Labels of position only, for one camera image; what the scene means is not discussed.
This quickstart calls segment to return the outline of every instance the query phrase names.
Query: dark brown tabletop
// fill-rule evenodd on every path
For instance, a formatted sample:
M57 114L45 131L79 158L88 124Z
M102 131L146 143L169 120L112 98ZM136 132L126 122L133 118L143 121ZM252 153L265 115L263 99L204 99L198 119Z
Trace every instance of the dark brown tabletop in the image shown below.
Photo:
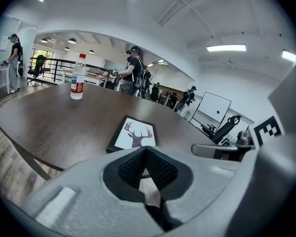
M192 154L193 143L214 145L169 107L85 84L83 98L70 97L70 83L51 86L0 108L0 129L34 159L64 170L105 155L124 115L155 124L159 146Z

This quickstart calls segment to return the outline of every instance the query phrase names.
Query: water bottle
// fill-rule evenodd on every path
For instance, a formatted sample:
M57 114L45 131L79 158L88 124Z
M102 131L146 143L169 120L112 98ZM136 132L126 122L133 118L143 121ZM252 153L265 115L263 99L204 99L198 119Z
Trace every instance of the water bottle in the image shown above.
M79 59L74 65L73 79L71 81L71 98L81 99L83 93L83 83L85 74L85 57L86 55L81 53Z

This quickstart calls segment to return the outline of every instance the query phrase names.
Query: black shirt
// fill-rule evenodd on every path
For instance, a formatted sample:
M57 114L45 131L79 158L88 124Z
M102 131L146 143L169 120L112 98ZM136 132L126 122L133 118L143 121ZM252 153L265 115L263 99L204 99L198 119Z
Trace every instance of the black shirt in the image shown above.
M11 55L14 53L14 49L18 49L18 51L16 52L18 57L20 57L20 51L21 51L21 44L19 42L16 42L13 44L12 49L11 49Z
M136 57L134 57L134 58L131 59L129 65L128 65L128 67L129 67L130 65L133 65L133 66L134 66L134 70L133 70L133 72L132 72L132 74L134 75L134 80L135 80L135 78L137 77L137 74L138 74L138 72L140 71L140 69L142 69L141 61L139 61L139 60L140 60L140 58L136 58ZM133 79L132 79L132 74L130 74L130 75L124 77L124 80L126 80L126 81L133 81Z

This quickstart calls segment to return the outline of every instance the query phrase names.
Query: picture frame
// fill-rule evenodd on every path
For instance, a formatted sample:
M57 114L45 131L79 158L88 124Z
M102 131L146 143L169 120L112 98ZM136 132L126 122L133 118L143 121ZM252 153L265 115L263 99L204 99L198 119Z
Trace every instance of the picture frame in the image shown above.
M107 153L140 146L159 146L153 123L125 115L118 125L107 148Z

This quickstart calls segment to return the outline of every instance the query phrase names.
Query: black mesh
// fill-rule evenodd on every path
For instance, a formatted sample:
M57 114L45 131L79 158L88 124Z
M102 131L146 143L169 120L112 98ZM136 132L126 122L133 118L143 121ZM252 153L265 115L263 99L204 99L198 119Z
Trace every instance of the black mesh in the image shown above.
M154 153L148 150L146 150L146 152L146 168L158 190L162 190L176 179L178 169Z
M127 162L123 163L118 168L118 175L125 183L138 189L140 184L140 179L145 170L145 165L146 165L146 154L145 154L145 151L143 151L138 155L136 155L135 157L128 160Z

